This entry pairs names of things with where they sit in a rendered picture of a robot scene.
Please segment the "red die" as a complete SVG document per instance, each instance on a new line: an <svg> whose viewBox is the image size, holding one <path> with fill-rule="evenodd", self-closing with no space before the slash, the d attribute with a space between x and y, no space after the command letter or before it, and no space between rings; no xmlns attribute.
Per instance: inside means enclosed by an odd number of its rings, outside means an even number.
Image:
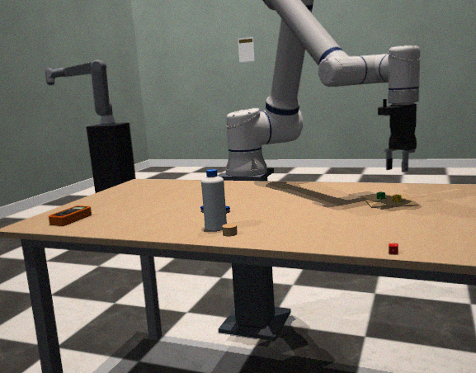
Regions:
<svg viewBox="0 0 476 373"><path fill-rule="evenodd" d="M398 254L398 244L389 243L389 254Z"/></svg>

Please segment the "tan mat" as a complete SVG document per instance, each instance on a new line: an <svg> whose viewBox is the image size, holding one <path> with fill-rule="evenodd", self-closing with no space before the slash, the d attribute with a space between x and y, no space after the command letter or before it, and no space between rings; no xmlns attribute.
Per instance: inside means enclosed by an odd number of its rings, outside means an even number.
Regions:
<svg viewBox="0 0 476 373"><path fill-rule="evenodd" d="M398 206L416 206L414 200L408 197L406 194L393 194L393 195L401 195L402 201L394 202L392 201L392 195L385 195L384 199L377 199L377 195L375 196L362 196L362 198L367 202L367 204L371 208L380 208L380 207L398 207Z"/></svg>

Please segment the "short brown cylinder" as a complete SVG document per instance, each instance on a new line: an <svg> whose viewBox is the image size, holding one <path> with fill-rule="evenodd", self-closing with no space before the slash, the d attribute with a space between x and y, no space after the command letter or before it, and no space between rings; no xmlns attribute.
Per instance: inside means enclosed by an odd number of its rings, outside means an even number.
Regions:
<svg viewBox="0 0 476 373"><path fill-rule="evenodd" d="M223 225L223 235L224 236L234 236L238 233L236 224L224 224Z"/></svg>

